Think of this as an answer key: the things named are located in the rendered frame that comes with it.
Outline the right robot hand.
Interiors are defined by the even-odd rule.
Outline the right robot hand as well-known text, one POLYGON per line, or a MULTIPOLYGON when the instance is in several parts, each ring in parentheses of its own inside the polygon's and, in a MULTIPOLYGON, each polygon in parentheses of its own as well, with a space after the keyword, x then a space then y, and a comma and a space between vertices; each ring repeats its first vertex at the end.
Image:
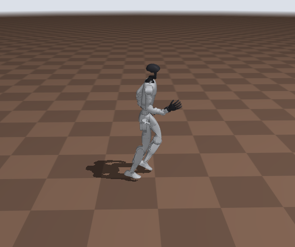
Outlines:
MULTIPOLYGON (((174 101, 174 100, 173 100, 174 101)), ((176 101, 174 104, 172 104, 173 103, 173 101, 170 103, 170 105, 169 106, 167 106, 167 107, 165 107, 164 109, 167 109, 167 111, 168 112, 171 112, 171 111, 175 111, 175 110, 177 110, 177 109, 180 109, 182 106, 180 106, 180 105, 178 105, 179 103, 177 103, 178 101, 176 101), (177 103, 177 104, 176 104, 177 103), (176 105, 175 105, 176 104, 176 105), (178 106, 177 106, 178 105, 178 106), (178 108, 179 107, 179 108, 178 108)))

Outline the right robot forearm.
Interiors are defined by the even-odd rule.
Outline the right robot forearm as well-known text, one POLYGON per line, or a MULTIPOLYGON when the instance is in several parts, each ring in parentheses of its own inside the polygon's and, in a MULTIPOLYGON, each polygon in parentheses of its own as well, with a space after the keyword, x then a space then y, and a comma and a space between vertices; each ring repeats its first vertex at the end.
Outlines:
POLYGON ((161 114, 162 116, 164 116, 166 113, 168 113, 167 109, 157 109, 157 108, 152 108, 152 107, 148 107, 147 108, 147 112, 151 113, 151 114, 161 114))

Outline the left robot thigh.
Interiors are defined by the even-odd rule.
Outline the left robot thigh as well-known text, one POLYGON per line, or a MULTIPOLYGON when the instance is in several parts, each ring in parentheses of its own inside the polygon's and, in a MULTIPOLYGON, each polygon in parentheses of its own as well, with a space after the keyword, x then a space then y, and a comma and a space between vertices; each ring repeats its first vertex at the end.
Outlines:
POLYGON ((149 123, 151 126, 151 130, 155 133, 155 136, 153 137, 153 142, 155 144, 159 144, 162 141, 161 130, 160 130, 158 122, 151 114, 150 114, 149 123))

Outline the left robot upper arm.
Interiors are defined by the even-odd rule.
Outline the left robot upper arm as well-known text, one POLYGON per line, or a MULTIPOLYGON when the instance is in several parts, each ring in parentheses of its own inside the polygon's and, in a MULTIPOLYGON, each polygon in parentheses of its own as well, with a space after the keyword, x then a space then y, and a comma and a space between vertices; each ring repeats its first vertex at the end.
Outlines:
POLYGON ((142 90, 143 90, 143 84, 141 85, 141 87, 136 91, 136 94, 138 97, 142 97, 142 90))

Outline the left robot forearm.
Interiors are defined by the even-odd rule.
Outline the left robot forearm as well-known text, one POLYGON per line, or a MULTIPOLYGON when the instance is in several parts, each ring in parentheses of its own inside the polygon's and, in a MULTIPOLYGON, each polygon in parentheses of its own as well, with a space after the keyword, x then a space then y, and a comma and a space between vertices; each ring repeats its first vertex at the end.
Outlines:
POLYGON ((137 99, 137 104, 141 107, 142 98, 138 97, 137 94, 136 94, 136 99, 137 99))

